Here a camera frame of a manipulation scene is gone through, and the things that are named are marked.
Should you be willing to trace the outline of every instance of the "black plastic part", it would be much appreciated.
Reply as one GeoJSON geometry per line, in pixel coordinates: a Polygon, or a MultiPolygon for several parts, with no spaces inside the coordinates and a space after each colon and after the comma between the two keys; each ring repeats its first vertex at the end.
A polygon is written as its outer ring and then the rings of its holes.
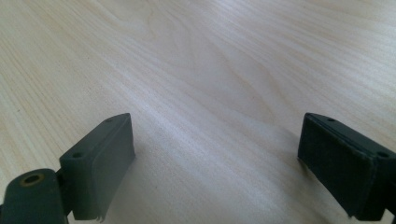
{"type": "Polygon", "coordinates": [[[68,223],[54,171],[34,170],[8,184],[1,224],[16,223],[68,223]]]}
{"type": "Polygon", "coordinates": [[[134,159],[130,114],[106,119],[60,158],[62,179],[72,183],[76,220],[105,218],[113,195],[134,159]]]}
{"type": "Polygon", "coordinates": [[[343,123],[305,114],[298,157],[350,217],[374,221],[386,208],[395,212],[396,154],[343,123]]]}

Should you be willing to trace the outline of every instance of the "wood grain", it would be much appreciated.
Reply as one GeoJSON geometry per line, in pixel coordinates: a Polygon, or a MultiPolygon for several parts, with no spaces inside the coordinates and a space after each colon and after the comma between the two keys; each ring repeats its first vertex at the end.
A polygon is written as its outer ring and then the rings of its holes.
{"type": "Polygon", "coordinates": [[[309,111],[396,150],[395,15],[395,1],[0,1],[0,191],[129,112],[137,159],[105,223],[356,223],[297,162],[299,135],[309,111]]]}

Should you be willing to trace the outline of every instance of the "light wood tabletop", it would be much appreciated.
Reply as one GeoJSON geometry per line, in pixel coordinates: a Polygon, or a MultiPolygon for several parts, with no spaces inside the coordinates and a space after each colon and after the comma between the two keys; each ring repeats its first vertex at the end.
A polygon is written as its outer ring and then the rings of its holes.
{"type": "Polygon", "coordinates": [[[305,112],[396,150],[396,1],[0,1],[1,201],[131,113],[105,223],[358,223],[297,161],[305,112]]]}

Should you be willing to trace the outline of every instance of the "wooden surface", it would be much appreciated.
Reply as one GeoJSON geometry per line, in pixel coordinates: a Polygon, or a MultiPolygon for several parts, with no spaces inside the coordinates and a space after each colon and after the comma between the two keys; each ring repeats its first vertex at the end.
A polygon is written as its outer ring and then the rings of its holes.
{"type": "Polygon", "coordinates": [[[355,223],[296,160],[303,115],[396,150],[395,95],[396,1],[0,1],[0,199],[129,112],[105,223],[355,223]]]}

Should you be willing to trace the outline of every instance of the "screw hole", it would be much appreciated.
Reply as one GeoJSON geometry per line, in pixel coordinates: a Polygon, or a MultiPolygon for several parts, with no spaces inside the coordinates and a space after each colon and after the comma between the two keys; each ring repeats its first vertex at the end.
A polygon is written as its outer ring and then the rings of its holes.
{"type": "Polygon", "coordinates": [[[28,175],[21,181],[21,185],[23,187],[30,187],[41,182],[43,179],[44,179],[43,174],[28,175]]]}
{"type": "Polygon", "coordinates": [[[76,152],[72,155],[73,158],[80,158],[82,157],[82,153],[81,152],[76,152]]]}
{"type": "Polygon", "coordinates": [[[389,155],[387,153],[385,153],[385,152],[377,152],[376,155],[378,155],[380,157],[383,157],[383,158],[389,157],[389,155]]]}

